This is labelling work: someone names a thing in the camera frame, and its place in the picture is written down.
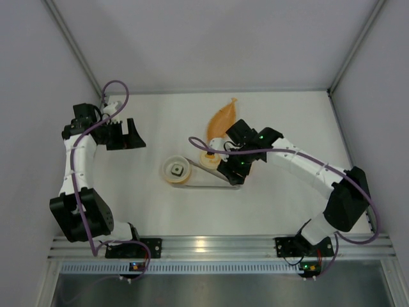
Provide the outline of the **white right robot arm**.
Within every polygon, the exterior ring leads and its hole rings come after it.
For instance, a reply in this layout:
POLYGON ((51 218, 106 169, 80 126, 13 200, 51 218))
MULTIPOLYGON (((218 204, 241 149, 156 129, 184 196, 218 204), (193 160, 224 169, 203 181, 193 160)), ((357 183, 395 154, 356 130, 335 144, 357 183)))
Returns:
POLYGON ((322 240, 335 232, 349 232, 369 206, 365 172, 353 167, 336 168, 311 157, 280 132, 266 127, 260 132, 244 120, 226 132, 234 147, 222 154, 217 171, 231 185, 242 185, 252 163, 271 162, 317 190, 326 200, 325 209, 306 222, 293 238, 302 255, 309 255, 322 240))

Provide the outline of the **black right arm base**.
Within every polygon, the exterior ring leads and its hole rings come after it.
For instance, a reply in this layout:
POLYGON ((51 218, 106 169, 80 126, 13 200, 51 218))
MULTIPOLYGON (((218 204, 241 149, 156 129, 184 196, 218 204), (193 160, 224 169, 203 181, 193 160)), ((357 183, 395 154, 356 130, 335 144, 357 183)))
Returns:
POLYGON ((330 237, 325 237, 315 245, 309 243, 301 235, 276 237, 274 241, 279 258, 317 257, 318 252, 325 258, 334 256, 335 252, 335 247, 330 237))

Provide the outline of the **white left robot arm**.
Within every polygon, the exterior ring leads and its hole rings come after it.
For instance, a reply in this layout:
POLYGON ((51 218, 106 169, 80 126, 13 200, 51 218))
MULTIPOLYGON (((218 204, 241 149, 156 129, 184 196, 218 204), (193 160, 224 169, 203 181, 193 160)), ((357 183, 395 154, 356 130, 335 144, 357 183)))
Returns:
POLYGON ((74 118, 61 133, 66 150, 63 185, 49 208, 65 237, 70 242, 100 240, 139 240, 131 223, 116 222, 108 204, 94 188, 93 166, 96 149, 107 150, 144 148, 133 118, 127 118, 127 132, 123 121, 111 118, 121 106, 115 102, 99 111, 93 104, 77 104, 74 118))

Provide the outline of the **metal serving tongs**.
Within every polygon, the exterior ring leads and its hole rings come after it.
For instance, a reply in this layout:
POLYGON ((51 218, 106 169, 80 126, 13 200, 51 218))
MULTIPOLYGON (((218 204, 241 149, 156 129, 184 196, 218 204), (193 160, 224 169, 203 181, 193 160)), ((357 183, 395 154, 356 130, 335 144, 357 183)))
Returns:
POLYGON ((239 185, 231 185, 225 176, 212 169, 204 168, 202 165, 194 162, 191 159, 190 162, 192 169, 191 176, 186 184, 172 184, 175 187, 192 188, 192 189, 230 189, 239 190, 239 185))

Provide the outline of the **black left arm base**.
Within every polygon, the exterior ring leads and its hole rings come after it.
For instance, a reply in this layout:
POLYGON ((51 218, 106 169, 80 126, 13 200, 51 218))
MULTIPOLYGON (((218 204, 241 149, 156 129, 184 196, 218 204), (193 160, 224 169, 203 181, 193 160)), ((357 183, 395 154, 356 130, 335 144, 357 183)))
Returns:
MULTIPOLYGON (((152 259, 161 258, 162 239, 158 237, 141 238, 140 242, 149 250, 152 259)), ((140 244, 121 243, 110 244, 105 250, 105 257, 108 259, 133 259, 148 258, 147 250, 140 244)))

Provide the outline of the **black white sushi piece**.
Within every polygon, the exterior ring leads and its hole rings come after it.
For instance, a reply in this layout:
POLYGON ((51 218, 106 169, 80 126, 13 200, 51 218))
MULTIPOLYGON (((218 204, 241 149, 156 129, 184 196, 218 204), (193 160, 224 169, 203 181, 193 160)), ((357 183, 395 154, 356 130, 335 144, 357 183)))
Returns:
POLYGON ((176 177, 181 177, 184 172, 184 167, 181 164, 173 164, 171 174, 176 177))

